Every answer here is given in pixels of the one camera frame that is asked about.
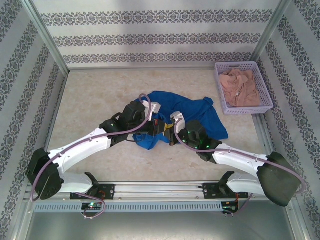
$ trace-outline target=damask pattern stripe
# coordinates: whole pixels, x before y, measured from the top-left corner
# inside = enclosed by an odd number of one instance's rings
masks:
[[[315,0],[294,0],[295,6],[304,16],[316,39],[320,41],[320,8]]]
[[[6,165],[11,157],[13,147],[16,145],[18,135],[21,131],[23,122],[27,115],[29,106],[36,92],[36,88],[40,81],[41,75],[45,68],[46,62],[49,58],[50,51],[46,45],[41,49],[41,52],[36,60],[28,82],[23,90],[19,104],[14,112],[12,122],[10,123],[6,135],[1,144],[0,149],[0,180],[3,178],[3,174],[6,171]]]
[[[304,178],[304,180],[306,181],[306,189],[305,189],[304,193],[302,193],[301,195],[303,196],[303,202],[306,206],[306,210],[309,213],[309,219],[313,223],[313,227],[315,229],[315,234],[320,239],[320,223],[319,223],[320,213],[319,213],[319,209],[317,208],[316,199],[312,196],[312,191],[310,190],[310,184],[308,183],[308,179],[307,179],[307,176],[305,174],[304,169],[301,167],[300,158],[297,155],[295,144],[293,143],[293,140],[292,140],[292,137],[291,137],[290,132],[288,130],[283,113],[280,109],[279,102],[277,101],[277,97],[276,97],[275,92],[272,88],[271,82],[269,80],[269,76],[266,72],[266,69],[265,69],[261,59],[259,59],[257,64],[260,68],[261,75],[265,81],[265,85],[266,85],[268,92],[270,94],[270,97],[273,101],[273,108],[271,109],[271,111],[272,111],[274,120],[277,124],[277,128],[278,128],[279,134],[281,136],[281,140],[283,142],[284,149],[285,149],[286,154],[289,158],[289,162],[290,162],[291,166],[294,168],[294,170],[300,176],[302,176]]]
[[[283,40],[289,49],[291,56],[295,61],[295,65],[299,69],[315,104],[320,111],[320,81],[319,73],[316,72],[314,64],[308,58],[308,54],[299,41],[297,34],[293,30],[286,17],[283,17],[277,26]]]
[[[55,102],[55,105],[54,105],[54,110],[53,110],[51,119],[50,119],[50,121],[49,121],[50,125],[49,125],[49,127],[48,127],[47,132],[46,132],[46,137],[45,137],[43,146],[46,146],[47,141],[50,141],[50,139],[49,139],[49,133],[50,133],[50,130],[51,130],[52,123],[54,122],[54,117],[55,117],[56,109],[57,109],[57,107],[58,107],[60,95],[63,94],[64,83],[65,83],[65,81],[68,79],[68,75],[69,75],[69,73],[66,74],[66,76],[64,77],[64,80],[63,80],[63,82],[62,82],[62,84],[61,84],[61,87],[60,87],[60,90],[59,90],[59,93],[58,93],[58,96],[57,96],[57,99],[56,99],[56,102]]]
[[[16,46],[9,63],[6,65],[6,69],[3,71],[0,79],[0,111],[2,106],[5,105],[6,99],[11,92],[13,84],[16,82],[18,73],[25,62],[31,46],[33,45],[38,31],[35,25],[30,21],[26,30],[23,33],[19,44]]]
[[[11,25],[22,9],[20,0],[7,0],[0,11],[0,43],[2,43]]]
[[[64,55],[67,64],[249,61],[251,52],[164,52]]]
[[[8,229],[13,218],[13,213],[18,203],[18,196],[20,195],[21,188],[23,187],[23,184],[24,184],[25,172],[27,170],[28,164],[32,157],[34,147],[37,143],[40,129],[44,123],[46,111],[47,111],[55,84],[57,82],[59,72],[60,72],[60,69],[58,65],[55,63],[50,73],[50,77],[47,82],[47,85],[44,89],[44,93],[41,98],[41,102],[38,107],[36,116],[34,118],[30,134],[26,140],[25,148],[23,150],[23,154],[21,156],[19,166],[14,175],[14,181],[12,182],[12,186],[10,187],[10,190],[9,190],[9,195],[7,196],[8,200],[4,205],[4,211],[1,213],[2,216],[0,220],[0,229],[3,231],[0,232],[0,239],[6,239],[6,234],[8,233]],[[60,87],[59,96],[60,96],[62,87],[63,87],[63,84]]]
[[[273,11],[265,10],[159,10],[66,12],[41,14],[48,27],[109,24],[267,23]]]
[[[58,47],[153,44],[256,44],[260,33],[129,34],[54,37]]]
[[[268,54],[273,68],[279,78],[280,85],[284,91],[284,95],[288,100],[288,104],[291,108],[294,120],[300,129],[302,139],[307,147],[308,153],[311,155],[311,160],[313,161],[313,166],[317,169],[317,174],[320,175],[320,144],[315,137],[315,132],[312,129],[309,119],[304,112],[304,108],[298,99],[296,90],[287,74],[286,68],[279,57],[278,51],[274,43],[270,40],[265,47],[266,53]]]

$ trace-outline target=beige floor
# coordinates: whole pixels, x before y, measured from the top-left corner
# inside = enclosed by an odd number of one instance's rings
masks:
[[[50,149],[63,147],[92,132],[140,93],[173,92],[192,100],[212,98],[232,147],[263,153],[251,115],[224,115],[213,70],[72,71],[54,126]],[[181,145],[159,142],[146,150],[122,142],[73,166],[75,173],[91,172],[99,181],[218,180],[231,167],[201,160]]]

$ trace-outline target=plastic basket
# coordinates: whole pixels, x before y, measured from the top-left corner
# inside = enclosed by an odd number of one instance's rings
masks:
[[[226,102],[222,85],[219,82],[219,75],[226,70],[240,69],[241,71],[252,70],[256,88],[260,95],[260,106],[233,107]],[[254,61],[217,62],[215,64],[215,81],[219,91],[220,102],[224,114],[264,114],[274,107],[269,95],[265,81],[261,76],[258,65]]]

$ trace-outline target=perforated metal strip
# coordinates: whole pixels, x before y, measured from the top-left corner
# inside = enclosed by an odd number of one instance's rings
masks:
[[[44,202],[36,203],[35,213],[75,213],[81,212],[81,202]],[[108,213],[132,212],[213,212],[222,211],[220,201],[201,202],[108,202]]]

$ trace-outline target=white wallpaper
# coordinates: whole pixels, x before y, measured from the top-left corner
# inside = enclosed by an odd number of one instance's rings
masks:
[[[0,240],[9,237],[34,149],[45,145],[65,76],[19,0],[0,0]]]
[[[297,197],[311,239],[320,239],[319,2],[294,0],[258,63],[274,104],[265,114],[273,144],[307,181]]]
[[[279,0],[35,0],[73,68],[248,61]]]

